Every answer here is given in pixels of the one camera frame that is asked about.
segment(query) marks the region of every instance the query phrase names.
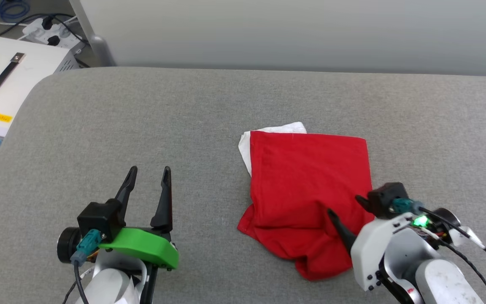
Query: white metal case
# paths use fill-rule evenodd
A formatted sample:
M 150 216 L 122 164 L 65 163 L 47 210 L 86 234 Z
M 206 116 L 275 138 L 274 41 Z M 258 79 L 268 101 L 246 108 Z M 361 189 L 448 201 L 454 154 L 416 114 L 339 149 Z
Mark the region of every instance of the white metal case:
M 44 77 L 77 69 L 70 50 L 0 37 L 0 75 L 12 58 L 24 54 L 0 86 L 0 145 L 31 89 Z

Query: orange sticker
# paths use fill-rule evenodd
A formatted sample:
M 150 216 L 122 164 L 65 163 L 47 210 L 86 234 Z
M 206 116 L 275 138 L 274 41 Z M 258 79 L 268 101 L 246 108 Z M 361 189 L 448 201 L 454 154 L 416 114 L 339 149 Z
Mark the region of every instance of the orange sticker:
M 0 121 L 2 121 L 2 122 L 10 122 L 11 120 L 12 120 L 12 116 L 0 114 Z

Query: green light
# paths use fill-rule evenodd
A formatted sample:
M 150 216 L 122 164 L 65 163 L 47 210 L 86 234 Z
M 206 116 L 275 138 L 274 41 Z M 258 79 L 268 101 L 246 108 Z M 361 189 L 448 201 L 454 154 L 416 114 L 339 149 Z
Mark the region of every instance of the green light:
M 426 227 L 429 224 L 429 218 L 425 215 L 418 217 L 417 219 L 413 220 L 412 225 L 419 226 L 419 227 Z

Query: power plug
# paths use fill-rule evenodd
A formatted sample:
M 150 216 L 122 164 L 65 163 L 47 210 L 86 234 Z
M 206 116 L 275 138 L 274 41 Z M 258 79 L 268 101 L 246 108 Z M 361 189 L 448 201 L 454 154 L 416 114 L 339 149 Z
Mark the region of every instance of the power plug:
M 22 33 L 24 33 L 25 39 L 49 46 L 59 46 L 60 48 L 70 49 L 73 54 L 80 54 L 85 43 L 79 41 L 63 25 L 52 24 L 49 18 L 35 19 L 27 27 L 24 27 Z

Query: red cloth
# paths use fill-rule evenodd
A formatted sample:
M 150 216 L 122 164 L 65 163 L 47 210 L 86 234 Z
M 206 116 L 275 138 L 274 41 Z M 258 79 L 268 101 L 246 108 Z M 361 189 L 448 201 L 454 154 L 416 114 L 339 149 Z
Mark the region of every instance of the red cloth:
M 372 188 L 362 138 L 297 133 L 251 133 L 251 199 L 239 231 L 280 258 L 295 260 L 308 280 L 351 268 L 327 215 L 334 210 L 353 233 L 374 219 L 356 202 Z

